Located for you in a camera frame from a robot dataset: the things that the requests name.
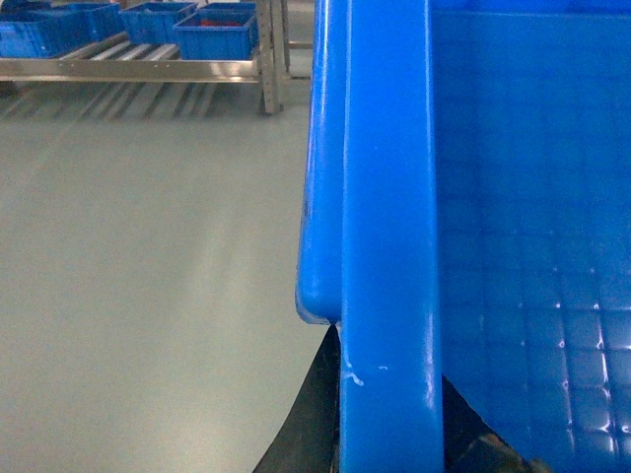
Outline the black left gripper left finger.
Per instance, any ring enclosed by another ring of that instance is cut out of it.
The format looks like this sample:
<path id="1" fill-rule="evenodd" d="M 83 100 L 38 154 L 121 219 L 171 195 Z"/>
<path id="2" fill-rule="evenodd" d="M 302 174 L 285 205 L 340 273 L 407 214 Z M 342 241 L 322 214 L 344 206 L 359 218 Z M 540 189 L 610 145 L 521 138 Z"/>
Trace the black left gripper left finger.
<path id="1" fill-rule="evenodd" d="M 254 467 L 256 472 L 337 472 L 339 470 L 338 329 L 327 327 L 297 397 Z"/>

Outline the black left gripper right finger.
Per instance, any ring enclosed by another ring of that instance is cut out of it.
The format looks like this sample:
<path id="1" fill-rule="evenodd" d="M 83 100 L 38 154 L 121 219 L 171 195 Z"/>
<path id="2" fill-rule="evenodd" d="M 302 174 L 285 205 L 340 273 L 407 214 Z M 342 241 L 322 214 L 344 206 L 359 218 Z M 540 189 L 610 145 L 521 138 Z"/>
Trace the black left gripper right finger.
<path id="1" fill-rule="evenodd" d="M 443 375 L 444 457 L 447 472 L 544 472 L 497 435 Z"/>

